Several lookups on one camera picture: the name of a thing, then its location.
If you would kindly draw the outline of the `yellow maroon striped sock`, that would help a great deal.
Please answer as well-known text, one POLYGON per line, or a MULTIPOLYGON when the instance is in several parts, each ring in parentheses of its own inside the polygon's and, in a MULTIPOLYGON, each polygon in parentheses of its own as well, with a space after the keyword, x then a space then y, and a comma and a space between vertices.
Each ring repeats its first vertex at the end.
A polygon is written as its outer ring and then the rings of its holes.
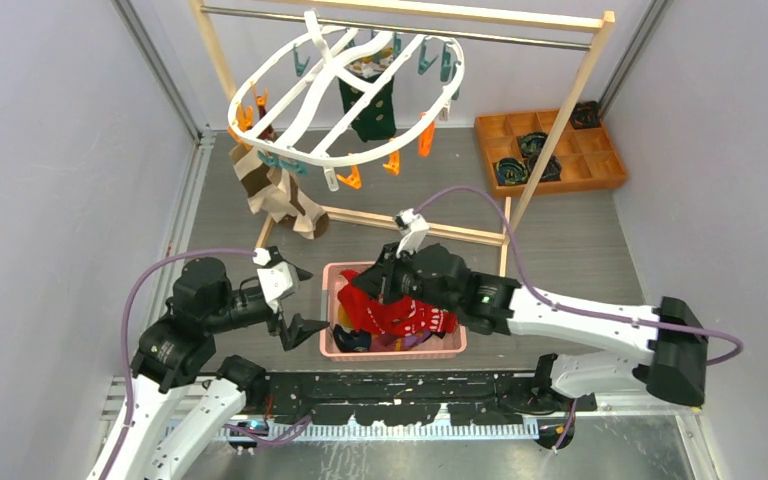
POLYGON ((421 331, 405 336, 394 334, 373 335, 370 340, 368 352, 401 352, 412 350, 426 342, 432 333, 421 331))

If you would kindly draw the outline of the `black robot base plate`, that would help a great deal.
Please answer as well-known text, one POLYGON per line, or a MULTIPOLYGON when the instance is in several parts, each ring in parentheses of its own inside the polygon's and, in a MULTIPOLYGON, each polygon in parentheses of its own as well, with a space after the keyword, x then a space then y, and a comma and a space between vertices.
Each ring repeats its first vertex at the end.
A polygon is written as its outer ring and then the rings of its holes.
POLYGON ((447 413, 456 426, 506 425, 519 416, 564 416, 597 408, 594 395, 573 401, 530 371, 271 372, 254 384, 243 414, 278 424, 428 425, 447 413))

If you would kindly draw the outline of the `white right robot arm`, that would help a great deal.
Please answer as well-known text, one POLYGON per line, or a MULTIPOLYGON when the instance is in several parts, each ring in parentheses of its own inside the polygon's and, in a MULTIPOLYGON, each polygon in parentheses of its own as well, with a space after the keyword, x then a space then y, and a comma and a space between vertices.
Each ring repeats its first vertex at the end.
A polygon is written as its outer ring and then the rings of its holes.
POLYGON ((544 410, 595 393, 642 389, 676 405, 705 402, 709 336, 689 305, 616 305, 529 290, 513 278, 470 269, 440 244, 397 253, 387 244, 352 285, 382 304, 410 298, 482 334, 542 336, 593 348, 538 361, 531 397, 544 410))

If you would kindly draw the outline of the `navy santa sock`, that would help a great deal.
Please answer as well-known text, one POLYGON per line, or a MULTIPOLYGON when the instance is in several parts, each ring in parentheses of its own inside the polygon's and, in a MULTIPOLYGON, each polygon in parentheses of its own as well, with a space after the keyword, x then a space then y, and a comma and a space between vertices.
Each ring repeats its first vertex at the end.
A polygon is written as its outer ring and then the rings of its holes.
POLYGON ((341 353, 365 353, 369 351, 372 335, 364 331, 346 330, 341 325, 332 329, 332 338, 341 353))

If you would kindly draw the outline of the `plain red sock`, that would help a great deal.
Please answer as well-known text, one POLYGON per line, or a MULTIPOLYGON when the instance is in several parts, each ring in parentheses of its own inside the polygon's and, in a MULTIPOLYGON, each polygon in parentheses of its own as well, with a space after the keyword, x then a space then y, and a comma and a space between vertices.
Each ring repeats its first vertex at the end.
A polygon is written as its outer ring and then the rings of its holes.
POLYGON ((409 321, 413 313, 412 300, 403 297, 397 302, 382 304, 352 284, 358 274, 356 270, 341 270, 340 276, 347 284, 337 294, 354 329, 377 335, 405 336, 414 333, 415 329, 409 321))

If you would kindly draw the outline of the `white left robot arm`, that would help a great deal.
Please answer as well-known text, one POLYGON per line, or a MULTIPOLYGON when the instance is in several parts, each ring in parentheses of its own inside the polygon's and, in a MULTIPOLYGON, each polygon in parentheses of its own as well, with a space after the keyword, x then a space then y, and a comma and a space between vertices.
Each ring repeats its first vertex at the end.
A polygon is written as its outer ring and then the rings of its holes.
POLYGON ((165 313, 144 330, 134 351, 127 339, 121 341, 125 399, 88 474, 91 479, 181 479, 235 415, 253 414, 265 405, 265 368, 231 355, 199 403, 173 430, 167 428, 215 355, 217 334, 263 324, 289 351, 328 325, 301 315, 285 321, 283 300, 313 275, 277 248, 212 248, 170 256, 144 271, 127 297, 122 336, 129 333, 131 309, 142 285, 179 260, 185 264, 165 313))

